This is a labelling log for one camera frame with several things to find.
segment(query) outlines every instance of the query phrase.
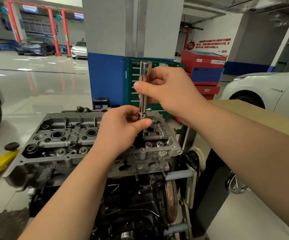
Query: shiny floor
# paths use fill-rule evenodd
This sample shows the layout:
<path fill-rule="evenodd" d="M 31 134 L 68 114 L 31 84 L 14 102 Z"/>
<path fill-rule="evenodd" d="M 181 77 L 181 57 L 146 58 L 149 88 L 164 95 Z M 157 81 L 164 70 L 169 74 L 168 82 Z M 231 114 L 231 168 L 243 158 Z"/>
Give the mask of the shiny floor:
<path fill-rule="evenodd" d="M 0 52 L 0 86 L 5 98 L 0 155 L 9 142 L 24 145 L 45 114 L 92 107 L 87 60 Z M 27 207 L 27 192 L 15 193 L 1 175 L 0 213 Z"/>

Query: black rubber grommet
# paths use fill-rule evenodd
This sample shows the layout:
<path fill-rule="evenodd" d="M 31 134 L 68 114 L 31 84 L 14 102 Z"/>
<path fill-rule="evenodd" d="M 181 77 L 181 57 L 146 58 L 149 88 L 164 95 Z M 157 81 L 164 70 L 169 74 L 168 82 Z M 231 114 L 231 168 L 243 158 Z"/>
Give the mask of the black rubber grommet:
<path fill-rule="evenodd" d="M 8 143 L 7 145 L 5 145 L 4 149 L 6 151 L 15 151 L 16 149 L 18 149 L 19 146 L 20 146 L 20 144 L 18 142 L 11 142 L 11 143 Z"/>

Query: engine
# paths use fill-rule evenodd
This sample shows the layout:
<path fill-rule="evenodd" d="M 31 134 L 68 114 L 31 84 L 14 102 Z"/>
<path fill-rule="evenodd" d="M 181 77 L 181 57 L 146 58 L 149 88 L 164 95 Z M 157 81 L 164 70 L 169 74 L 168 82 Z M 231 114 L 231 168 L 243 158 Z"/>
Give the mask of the engine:
<path fill-rule="evenodd" d="M 47 114 L 6 170 L 3 178 L 9 185 L 16 191 L 28 189 L 30 216 L 92 148 L 103 114 Z M 193 173 L 176 171 L 183 151 L 174 132 L 157 111 L 147 117 L 152 125 L 112 164 L 90 239 L 169 239 L 176 232 L 188 236 L 188 223 L 170 224 L 178 212 L 176 179 Z"/>

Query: green tool cabinet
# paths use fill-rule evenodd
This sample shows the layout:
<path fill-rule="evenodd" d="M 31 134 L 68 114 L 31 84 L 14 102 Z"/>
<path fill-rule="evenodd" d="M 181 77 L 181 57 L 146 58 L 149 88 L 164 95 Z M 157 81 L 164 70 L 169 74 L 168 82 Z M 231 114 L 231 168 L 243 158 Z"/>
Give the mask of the green tool cabinet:
<path fill-rule="evenodd" d="M 180 64 L 174 61 L 162 60 L 162 59 L 143 59 L 143 58 L 124 58 L 125 77 L 123 80 L 123 105 L 133 105 L 139 107 L 140 99 L 138 93 L 133 88 L 133 84 L 139 80 L 140 76 L 140 61 L 146 60 L 152 62 L 152 68 L 158 66 L 169 67 L 182 67 L 184 64 Z M 158 111 L 164 119 L 169 118 L 170 114 L 167 113 L 160 104 L 147 104 L 147 108 Z"/>

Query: car headlight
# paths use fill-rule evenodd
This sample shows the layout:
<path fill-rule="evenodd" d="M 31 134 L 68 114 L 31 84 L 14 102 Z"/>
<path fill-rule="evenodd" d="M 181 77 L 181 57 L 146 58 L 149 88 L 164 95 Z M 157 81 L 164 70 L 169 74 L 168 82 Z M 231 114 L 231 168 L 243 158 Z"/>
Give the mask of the car headlight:
<path fill-rule="evenodd" d="M 235 79 L 233 79 L 233 81 L 238 81 L 238 80 L 241 80 L 241 79 L 244 79 L 248 76 L 237 76 Z"/>

